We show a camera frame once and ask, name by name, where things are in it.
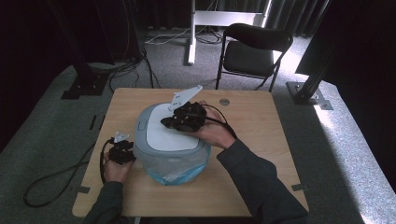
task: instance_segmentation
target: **black cable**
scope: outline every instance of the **black cable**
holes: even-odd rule
[[[109,73],[117,73],[122,72],[124,70],[130,69],[131,67],[134,68],[140,64],[140,62],[136,62],[135,60],[131,60],[126,64],[112,67],[112,68],[97,68],[90,66],[91,70],[96,74],[109,74]]]
[[[216,38],[216,41],[210,41],[210,40],[206,40],[206,39],[203,39],[201,37],[198,37],[198,36],[206,36],[206,35],[213,35]],[[156,36],[146,36],[146,39],[150,40],[150,39],[152,39],[154,37],[156,37]],[[169,38],[169,37],[168,36],[158,36],[156,38],[163,39],[163,38]],[[191,36],[190,35],[179,35],[178,37],[172,37],[172,39],[187,39],[187,38],[191,38]],[[217,45],[217,44],[221,43],[222,35],[219,34],[219,33],[214,32],[214,31],[211,31],[208,34],[197,33],[197,34],[195,34],[195,39],[198,42],[201,42],[201,43],[204,43],[204,44]]]
[[[146,50],[144,49],[142,53],[143,53],[142,59],[144,59],[146,57],[146,55],[147,55]],[[113,87],[111,85],[111,83],[113,82],[114,78],[126,76],[130,72],[135,72],[137,74],[136,68],[142,63],[142,61],[143,60],[140,60],[138,63],[128,63],[128,64],[122,65],[122,66],[120,66],[119,68],[116,68],[116,69],[105,70],[107,72],[111,71],[111,73],[113,73],[111,75],[111,77],[110,77],[110,80],[108,81],[108,87],[110,88],[110,90],[114,93],[114,89],[113,89]]]
[[[103,163],[103,160],[105,158],[105,148],[107,146],[107,144],[111,143],[112,139],[108,139],[102,147],[102,151],[100,152],[100,159],[99,159],[99,171],[100,171],[100,177],[102,179],[102,183],[105,184],[106,182],[106,178],[105,178],[105,163]]]
[[[221,111],[217,108],[215,108],[213,105],[205,105],[205,106],[209,106],[212,107],[214,109],[216,109],[222,116],[222,118],[224,119],[224,122],[218,120],[218,119],[212,119],[210,117],[207,116],[202,116],[202,115],[196,115],[196,114],[183,114],[183,116],[190,116],[190,117],[196,117],[196,118],[202,118],[202,119],[208,119],[211,121],[214,121],[218,124],[221,124],[225,129],[227,129],[227,131],[233,136],[233,138],[237,139],[238,137],[236,136],[235,131],[233,130],[233,128],[231,127],[231,125],[228,123],[227,119],[225,118],[225,116],[221,113]]]
[[[137,87],[137,81],[139,80],[140,75],[139,75],[139,73],[136,70],[134,70],[134,74],[136,75],[136,80],[134,81],[134,87],[136,88]]]
[[[151,88],[154,88],[154,82],[153,82],[153,80],[152,80],[153,77],[154,77],[155,80],[157,81],[157,86],[158,86],[159,88],[161,88],[161,85],[160,85],[160,82],[158,81],[157,76],[155,75],[154,71],[152,71],[151,64],[149,63],[149,58],[147,57],[146,49],[143,49],[143,52],[145,52],[144,60],[146,61],[146,64],[147,64],[147,66],[148,66],[149,80],[150,80]]]
[[[78,162],[76,165],[70,166],[70,167],[68,167],[68,168],[66,168],[66,169],[64,169],[64,170],[58,171],[58,172],[56,172],[56,173],[54,173],[54,174],[43,176],[43,177],[37,179],[36,181],[34,181],[32,184],[30,184],[30,185],[28,186],[28,188],[26,189],[26,191],[24,192],[24,194],[23,194],[23,201],[24,201],[24,203],[25,203],[26,205],[30,206],[30,207],[43,207],[43,206],[46,206],[46,205],[48,205],[48,204],[50,204],[50,203],[55,202],[55,201],[56,201],[59,197],[61,197],[61,195],[66,191],[67,187],[70,185],[70,183],[72,182],[74,176],[76,175],[76,172],[78,171],[78,168],[79,168],[80,166],[82,166],[82,165],[88,164],[88,161],[83,161],[83,160],[84,160],[85,156],[87,156],[88,152],[91,151],[91,149],[93,149],[94,146],[95,146],[95,144],[92,144],[92,146],[90,146],[90,147],[85,151],[84,155],[81,157],[81,159],[79,160],[79,162]],[[35,185],[37,185],[37,184],[38,184],[39,182],[41,182],[42,180],[48,179],[48,178],[53,177],[53,176],[56,176],[56,175],[60,175],[60,174],[62,174],[62,173],[65,173],[65,172],[67,172],[67,171],[69,171],[69,170],[73,170],[73,169],[75,169],[75,171],[73,172],[73,174],[70,175],[70,178],[68,179],[68,181],[67,181],[66,184],[64,185],[64,188],[59,192],[58,195],[56,195],[54,198],[52,198],[52,199],[50,199],[50,200],[48,200],[48,201],[46,201],[46,202],[44,202],[44,203],[31,203],[31,202],[29,202],[28,194],[29,194],[30,190],[31,190]]]

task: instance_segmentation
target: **floor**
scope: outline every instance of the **floor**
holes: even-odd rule
[[[149,35],[182,32],[160,30]],[[202,38],[217,40],[211,35]],[[292,101],[286,83],[307,79],[294,71],[309,40],[295,37],[272,92],[297,171],[306,186],[309,223],[396,223],[396,196],[337,88],[326,82],[319,86],[333,110],[322,110],[317,105],[296,105]],[[198,42],[194,65],[187,64],[188,45],[186,38],[157,38],[145,45],[155,73],[155,88],[187,89],[200,84],[204,89],[214,89],[220,45]],[[97,63],[91,66],[108,68]],[[53,203],[27,206],[23,195],[38,178],[77,164],[86,151],[84,161],[89,159],[89,149],[101,126],[101,122],[92,126],[92,119],[105,117],[111,89],[150,88],[149,66],[142,62],[134,71],[118,72],[111,78],[111,89],[108,85],[101,96],[61,100],[76,75],[73,67],[69,67],[54,79],[0,154],[0,223],[81,222],[80,217],[73,216],[72,207],[84,175],[83,165],[69,185],[65,186],[72,171],[41,182],[27,195],[31,203],[45,203],[64,189]],[[258,91],[268,91],[270,81]],[[219,88],[255,90],[259,84],[259,80],[251,78],[227,77]]]

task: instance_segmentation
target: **black jacket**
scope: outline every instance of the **black jacket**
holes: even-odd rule
[[[230,174],[250,214],[261,224],[306,223],[308,213],[276,176],[270,161],[255,155],[239,139],[218,160]],[[109,223],[120,218],[122,184],[107,182],[83,223]]]

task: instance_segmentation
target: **dark curtain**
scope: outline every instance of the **dark curtain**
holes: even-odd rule
[[[263,12],[267,0],[197,0],[196,10]],[[317,29],[329,0],[273,0],[266,27],[311,36]],[[191,1],[149,0],[148,24],[158,29],[189,28]]]
[[[394,8],[391,0],[332,0],[296,73],[337,87],[396,189]]]
[[[1,152],[69,61],[46,1],[2,1],[0,15]]]

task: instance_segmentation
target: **hand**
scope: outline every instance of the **hand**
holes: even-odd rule
[[[200,105],[203,105],[204,109],[206,110],[207,117],[223,122],[218,111],[213,111],[209,106],[204,106],[206,105],[206,101],[201,101]],[[221,124],[208,119],[205,121],[205,125],[197,132],[188,134],[201,138],[208,144],[215,147],[228,148],[233,144],[233,142],[235,142],[235,139],[230,134],[230,132],[227,131],[227,129],[225,129]]]
[[[129,174],[129,171],[132,168],[133,161],[128,161],[123,165],[119,165],[118,163],[111,161],[108,158],[108,152],[104,155],[105,158],[105,178],[106,182],[117,181],[122,184],[125,182],[126,177]]]

